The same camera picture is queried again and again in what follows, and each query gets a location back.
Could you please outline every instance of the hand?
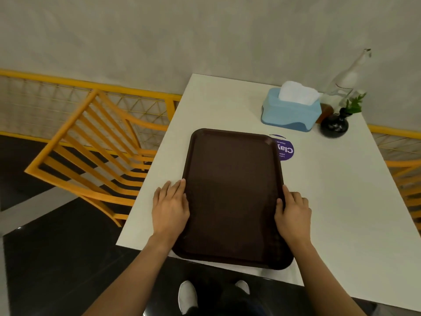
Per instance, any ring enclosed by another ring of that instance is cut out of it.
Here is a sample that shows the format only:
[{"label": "hand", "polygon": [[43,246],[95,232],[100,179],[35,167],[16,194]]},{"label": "hand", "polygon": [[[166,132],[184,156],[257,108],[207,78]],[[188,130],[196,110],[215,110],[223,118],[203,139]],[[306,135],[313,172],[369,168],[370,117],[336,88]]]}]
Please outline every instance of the hand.
[{"label": "hand", "polygon": [[312,210],[309,201],[302,198],[298,192],[290,192],[286,185],[282,186],[285,195],[285,209],[282,211],[282,200],[276,201],[275,222],[279,234],[285,239],[288,246],[293,247],[311,244],[310,218]]},{"label": "hand", "polygon": [[168,250],[173,247],[190,216],[189,202],[184,194],[186,180],[177,181],[171,187],[170,185],[171,182],[168,181],[162,188],[157,188],[152,208],[153,236]]}]

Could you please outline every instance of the floor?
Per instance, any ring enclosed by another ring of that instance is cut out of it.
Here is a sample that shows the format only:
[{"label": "floor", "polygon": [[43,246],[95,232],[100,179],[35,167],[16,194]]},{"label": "floor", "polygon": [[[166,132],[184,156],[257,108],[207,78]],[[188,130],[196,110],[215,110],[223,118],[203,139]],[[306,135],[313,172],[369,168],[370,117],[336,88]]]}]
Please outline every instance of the floor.
[{"label": "floor", "polygon": [[[95,207],[24,173],[43,146],[0,136],[0,316],[79,316],[138,254],[115,245],[121,229]],[[186,279],[201,306],[223,284],[244,279],[269,314],[314,315],[303,287],[174,258],[164,263],[145,315],[180,315],[177,292]],[[357,303],[367,315],[420,315]]]}]

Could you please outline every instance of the tray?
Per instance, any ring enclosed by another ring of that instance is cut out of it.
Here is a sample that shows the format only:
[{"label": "tray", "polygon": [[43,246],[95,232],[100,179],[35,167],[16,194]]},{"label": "tray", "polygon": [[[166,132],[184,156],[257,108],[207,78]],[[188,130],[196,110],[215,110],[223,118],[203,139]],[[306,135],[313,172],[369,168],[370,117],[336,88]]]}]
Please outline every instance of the tray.
[{"label": "tray", "polygon": [[183,178],[190,218],[174,253],[277,270],[291,264],[292,253],[274,220],[276,199],[284,195],[269,136],[199,129],[190,139]]}]

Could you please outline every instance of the purple round sticker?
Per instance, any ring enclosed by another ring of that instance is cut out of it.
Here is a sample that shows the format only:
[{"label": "purple round sticker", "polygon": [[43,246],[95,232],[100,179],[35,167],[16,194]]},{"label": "purple round sticker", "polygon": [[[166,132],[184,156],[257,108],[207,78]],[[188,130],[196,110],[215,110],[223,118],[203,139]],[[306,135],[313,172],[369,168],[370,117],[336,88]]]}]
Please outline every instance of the purple round sticker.
[{"label": "purple round sticker", "polygon": [[294,155],[294,146],[292,145],[292,143],[290,141],[287,141],[286,139],[281,139],[285,138],[281,135],[272,134],[271,136],[278,148],[279,160],[285,161],[290,159]]}]

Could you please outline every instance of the dark pants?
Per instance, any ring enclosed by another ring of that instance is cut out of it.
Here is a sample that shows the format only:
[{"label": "dark pants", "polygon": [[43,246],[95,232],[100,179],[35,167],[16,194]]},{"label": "dark pants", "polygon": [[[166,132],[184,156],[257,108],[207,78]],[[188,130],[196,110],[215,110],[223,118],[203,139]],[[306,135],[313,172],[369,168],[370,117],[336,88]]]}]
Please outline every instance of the dark pants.
[{"label": "dark pants", "polygon": [[224,289],[216,306],[210,311],[192,307],[187,316],[266,316],[261,304],[242,289],[229,285]]}]

